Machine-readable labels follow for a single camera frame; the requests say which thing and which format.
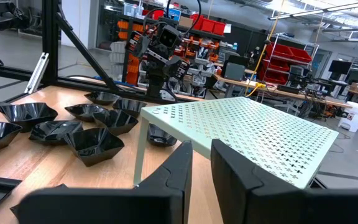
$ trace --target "black metal frame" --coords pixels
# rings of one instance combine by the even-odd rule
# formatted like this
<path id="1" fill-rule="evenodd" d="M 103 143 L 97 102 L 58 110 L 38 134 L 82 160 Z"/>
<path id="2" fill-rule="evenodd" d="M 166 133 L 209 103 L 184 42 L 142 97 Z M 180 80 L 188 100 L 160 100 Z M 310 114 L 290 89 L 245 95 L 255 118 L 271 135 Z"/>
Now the black metal frame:
<path id="1" fill-rule="evenodd" d="M 42 52 L 49 54 L 49 63 L 41 81 L 44 86 L 56 85 L 83 91 L 106 91 L 117 94 L 121 97 L 162 105 L 175 103 L 147 96 L 145 92 L 136 88 L 124 90 L 115 85 L 106 72 L 101 68 L 99 63 L 93 58 L 88 49 L 86 49 L 79 38 L 77 38 L 75 33 L 72 31 L 72 27 L 65 20 L 64 15 L 59 14 L 58 0 L 42 0 L 42 17 Z M 76 48 L 95 69 L 96 73 L 103 79 L 106 85 L 58 76 L 58 27 L 66 33 L 67 37 L 74 43 Z M 29 70 L 0 67 L 0 77 L 29 81 L 31 75 L 32 71 Z M 181 98 L 179 98 L 179 100 L 181 102 L 192 101 Z"/>

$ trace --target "metal shelving rack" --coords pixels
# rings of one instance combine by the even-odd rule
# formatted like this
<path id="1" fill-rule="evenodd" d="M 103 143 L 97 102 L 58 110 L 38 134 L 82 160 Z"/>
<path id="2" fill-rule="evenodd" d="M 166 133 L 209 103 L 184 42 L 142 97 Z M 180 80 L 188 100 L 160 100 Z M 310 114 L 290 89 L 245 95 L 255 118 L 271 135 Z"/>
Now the metal shelving rack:
<path id="1" fill-rule="evenodd" d="M 299 65 L 306 65 L 308 68 L 311 67 L 311 64 L 313 62 L 314 56 L 316 55 L 316 52 L 317 52 L 318 47 L 319 47 L 318 44 L 311 44 L 311 43 L 302 42 L 302 41 L 300 41 L 298 39 L 285 36 L 285 35 L 283 35 L 281 33 L 274 34 L 273 37 L 275 37 L 276 39 L 275 39 L 275 42 L 274 42 L 274 45 L 273 45 L 272 54 L 271 54 L 271 56 L 270 56 L 270 58 L 268 60 L 264 59 L 265 62 L 268 62 L 266 71 L 273 71 L 273 72 L 278 72 L 278 73 L 282 73 L 282 74 L 287 74 L 288 76 L 290 75 L 290 72 L 284 72 L 284 71 L 276 70 L 276 69 L 273 69 L 273 68 L 269 68 L 270 62 L 272 61 L 272 59 L 279 59 L 279 60 L 282 60 L 282 61 L 296 63 L 296 64 L 299 64 Z M 306 48 L 308 46 L 312 46 L 313 51 L 312 51 L 312 54 L 310 55 L 311 61 L 309 63 L 307 63 L 307 62 L 302 62 L 302 61 L 299 61 L 299 60 L 294 60 L 294 59 L 291 59 L 291 58 L 285 58 L 285 57 L 274 55 L 273 52 L 274 52 L 274 50 L 275 50 L 275 48 L 277 46 L 277 41 L 279 39 L 287 40 L 287 41 L 290 41 L 290 42 L 294 42 L 294 43 L 297 43 L 297 44 L 304 45 L 305 47 L 303 48 L 303 50 L 306 50 Z"/>

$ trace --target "metal beam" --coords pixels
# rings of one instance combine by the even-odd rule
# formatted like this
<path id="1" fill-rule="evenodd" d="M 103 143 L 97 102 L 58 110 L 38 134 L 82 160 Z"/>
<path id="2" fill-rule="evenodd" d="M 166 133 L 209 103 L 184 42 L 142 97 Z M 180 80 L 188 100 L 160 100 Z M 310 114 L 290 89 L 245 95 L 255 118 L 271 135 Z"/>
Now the metal beam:
<path id="1" fill-rule="evenodd" d="M 358 31 L 358 28 L 351 28 L 351 29 L 325 29 L 322 32 L 352 32 L 352 31 Z"/>

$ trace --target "box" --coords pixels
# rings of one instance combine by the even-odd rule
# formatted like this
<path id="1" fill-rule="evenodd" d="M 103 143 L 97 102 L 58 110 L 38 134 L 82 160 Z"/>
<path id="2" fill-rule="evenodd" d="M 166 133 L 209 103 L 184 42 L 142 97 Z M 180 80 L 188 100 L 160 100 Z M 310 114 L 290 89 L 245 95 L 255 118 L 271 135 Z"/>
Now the box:
<path id="1" fill-rule="evenodd" d="M 355 88 L 358 88 L 358 83 L 352 83 L 351 87 L 355 87 Z"/>
<path id="2" fill-rule="evenodd" d="M 184 26 L 184 27 L 191 27 L 191 25 L 193 25 L 193 20 L 190 18 L 186 18 L 181 16 L 180 20 L 179 20 L 179 26 Z"/>
<path id="3" fill-rule="evenodd" d="M 169 17 L 171 17 L 174 21 L 179 21 L 181 11 L 178 9 L 169 9 Z"/>

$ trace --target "metal pole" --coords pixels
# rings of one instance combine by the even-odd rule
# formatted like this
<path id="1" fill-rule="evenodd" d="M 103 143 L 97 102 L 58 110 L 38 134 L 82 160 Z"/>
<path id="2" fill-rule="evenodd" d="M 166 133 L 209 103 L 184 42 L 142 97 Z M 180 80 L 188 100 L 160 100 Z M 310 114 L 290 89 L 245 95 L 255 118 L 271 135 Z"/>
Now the metal pole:
<path id="1" fill-rule="evenodd" d="M 58 77 L 58 0 L 42 0 L 42 52 L 49 54 L 43 83 L 53 83 Z"/>

